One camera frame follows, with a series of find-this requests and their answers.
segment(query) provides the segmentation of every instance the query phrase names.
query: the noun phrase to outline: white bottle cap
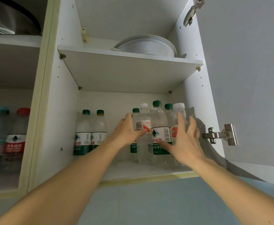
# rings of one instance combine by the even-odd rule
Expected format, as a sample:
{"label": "white bottle cap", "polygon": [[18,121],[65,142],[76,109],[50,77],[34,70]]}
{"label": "white bottle cap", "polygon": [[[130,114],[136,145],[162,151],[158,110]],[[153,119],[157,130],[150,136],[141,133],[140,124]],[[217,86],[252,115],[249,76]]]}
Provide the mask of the white bottle cap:
{"label": "white bottle cap", "polygon": [[142,103],[141,105],[140,105],[140,108],[148,108],[148,105],[147,105],[147,103]]}
{"label": "white bottle cap", "polygon": [[185,104],[184,103],[176,103],[173,105],[174,109],[178,109],[178,108],[184,108],[185,109]]}

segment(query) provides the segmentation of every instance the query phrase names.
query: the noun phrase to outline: metal pot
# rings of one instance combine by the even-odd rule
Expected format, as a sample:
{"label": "metal pot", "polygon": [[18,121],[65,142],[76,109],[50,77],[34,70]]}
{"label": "metal pot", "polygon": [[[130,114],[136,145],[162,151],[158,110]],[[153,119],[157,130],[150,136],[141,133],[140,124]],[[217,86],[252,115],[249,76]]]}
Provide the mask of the metal pot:
{"label": "metal pot", "polygon": [[38,20],[12,0],[0,0],[0,34],[41,35]]}
{"label": "metal pot", "polygon": [[112,50],[166,57],[176,57],[177,55],[174,45],[167,39],[157,35],[129,37],[118,43]]}

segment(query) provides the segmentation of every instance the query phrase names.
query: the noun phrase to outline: green label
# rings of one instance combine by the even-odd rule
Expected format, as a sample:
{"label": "green label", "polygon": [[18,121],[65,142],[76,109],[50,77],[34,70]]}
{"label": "green label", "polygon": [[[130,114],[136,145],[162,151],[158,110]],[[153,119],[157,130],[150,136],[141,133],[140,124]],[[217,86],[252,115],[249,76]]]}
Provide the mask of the green label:
{"label": "green label", "polygon": [[96,149],[99,145],[92,145],[91,151]]}
{"label": "green label", "polygon": [[169,155],[170,153],[162,148],[158,143],[153,143],[154,155]]}
{"label": "green label", "polygon": [[73,155],[86,155],[91,151],[91,145],[80,145],[74,147]]}
{"label": "green label", "polygon": [[137,144],[136,143],[132,143],[130,145],[131,148],[131,153],[137,153]]}

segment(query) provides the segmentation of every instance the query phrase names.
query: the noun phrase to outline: red bottle cap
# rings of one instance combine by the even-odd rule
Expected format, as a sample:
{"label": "red bottle cap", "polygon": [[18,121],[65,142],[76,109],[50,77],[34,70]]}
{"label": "red bottle cap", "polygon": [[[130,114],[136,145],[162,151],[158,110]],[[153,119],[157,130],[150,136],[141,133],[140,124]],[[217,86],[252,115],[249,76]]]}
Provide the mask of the red bottle cap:
{"label": "red bottle cap", "polygon": [[29,108],[19,108],[17,114],[20,116],[29,116],[31,110]]}

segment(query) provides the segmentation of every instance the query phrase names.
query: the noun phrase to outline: hand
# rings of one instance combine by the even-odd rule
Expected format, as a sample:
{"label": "hand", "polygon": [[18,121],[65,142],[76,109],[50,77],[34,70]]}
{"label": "hand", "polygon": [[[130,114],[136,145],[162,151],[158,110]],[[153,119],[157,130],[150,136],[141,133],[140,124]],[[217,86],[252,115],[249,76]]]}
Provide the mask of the hand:
{"label": "hand", "polygon": [[205,158],[203,150],[199,144],[199,129],[196,127],[196,121],[193,117],[189,117],[190,125],[185,132],[185,122],[180,112],[178,117],[178,132],[176,144],[171,145],[165,141],[159,141],[158,144],[169,151],[180,163],[192,168],[199,159]]}
{"label": "hand", "polygon": [[131,113],[126,114],[125,118],[120,120],[110,136],[110,138],[115,139],[121,147],[130,145],[138,137],[143,136],[147,132],[145,129],[134,131],[132,117],[133,115]]}

